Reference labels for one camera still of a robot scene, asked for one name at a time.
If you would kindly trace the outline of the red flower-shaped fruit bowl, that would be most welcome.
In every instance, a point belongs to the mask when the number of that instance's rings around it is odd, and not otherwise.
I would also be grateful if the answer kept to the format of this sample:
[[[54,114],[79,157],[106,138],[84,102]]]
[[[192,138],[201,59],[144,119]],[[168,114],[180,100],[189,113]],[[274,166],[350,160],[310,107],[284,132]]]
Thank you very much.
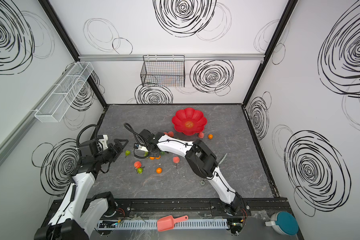
[[[186,108],[175,113],[172,123],[177,132],[192,136],[203,132],[208,120],[202,111]]]

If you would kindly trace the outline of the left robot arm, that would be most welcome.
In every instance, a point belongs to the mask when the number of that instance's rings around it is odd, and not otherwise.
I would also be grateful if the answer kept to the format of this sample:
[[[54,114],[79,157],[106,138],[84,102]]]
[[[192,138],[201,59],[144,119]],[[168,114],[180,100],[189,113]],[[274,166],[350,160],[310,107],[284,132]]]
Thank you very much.
[[[89,191],[102,172],[102,165],[115,162],[129,142],[125,139],[107,141],[106,135],[83,143],[76,140],[79,165],[68,175],[70,185],[63,201],[49,223],[36,231],[36,240],[88,240],[100,218],[117,210],[111,192],[95,195],[88,208],[84,208]]]

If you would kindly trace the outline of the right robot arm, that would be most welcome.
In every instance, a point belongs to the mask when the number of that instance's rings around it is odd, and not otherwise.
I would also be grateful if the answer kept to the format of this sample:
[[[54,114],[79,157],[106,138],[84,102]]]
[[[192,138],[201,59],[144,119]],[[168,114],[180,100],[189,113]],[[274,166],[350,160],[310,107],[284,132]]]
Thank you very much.
[[[203,141],[182,141],[164,133],[153,134],[146,129],[140,133],[131,130],[131,133],[136,140],[135,150],[147,152],[147,157],[159,157],[162,152],[184,157],[192,171],[212,185],[228,214],[244,213],[246,202],[225,179],[216,155]]]

